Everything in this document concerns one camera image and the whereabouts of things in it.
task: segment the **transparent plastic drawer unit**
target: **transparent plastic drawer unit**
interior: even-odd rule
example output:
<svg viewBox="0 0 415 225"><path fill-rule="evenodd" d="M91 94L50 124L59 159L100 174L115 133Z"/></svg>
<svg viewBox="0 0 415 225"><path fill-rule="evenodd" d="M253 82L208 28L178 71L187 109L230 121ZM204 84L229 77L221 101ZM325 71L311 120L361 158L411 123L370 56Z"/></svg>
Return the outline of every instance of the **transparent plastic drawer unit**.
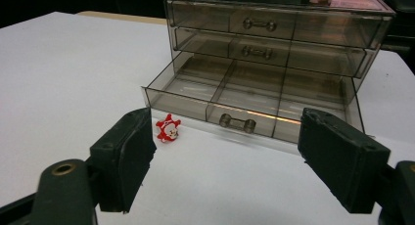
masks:
<svg viewBox="0 0 415 225"><path fill-rule="evenodd" d="M165 0L173 61L153 109L296 143L303 108L364 131L356 92L394 12L381 0Z"/></svg>

